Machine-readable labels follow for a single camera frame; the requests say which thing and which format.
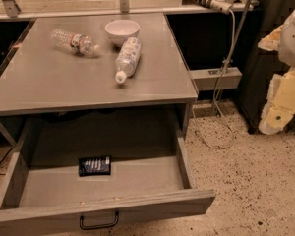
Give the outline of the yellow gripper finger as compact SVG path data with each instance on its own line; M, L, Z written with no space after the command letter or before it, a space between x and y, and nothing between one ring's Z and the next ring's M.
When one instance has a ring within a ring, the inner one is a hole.
M272 33L262 38L258 43L258 48L265 51L277 51L280 44L282 26L276 28Z

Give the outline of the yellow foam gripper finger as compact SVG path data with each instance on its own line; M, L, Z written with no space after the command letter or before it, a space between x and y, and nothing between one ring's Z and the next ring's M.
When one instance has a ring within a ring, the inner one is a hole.
M268 88L259 131L266 135L281 132L295 115L295 68L284 75L274 74Z

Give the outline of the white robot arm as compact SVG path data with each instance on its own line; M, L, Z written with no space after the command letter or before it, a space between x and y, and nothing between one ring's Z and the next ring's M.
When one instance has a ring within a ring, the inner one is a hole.
M260 40L258 48L276 51L279 60L289 66L282 76L273 75L259 123L260 132L273 135L281 132L295 115L295 10Z

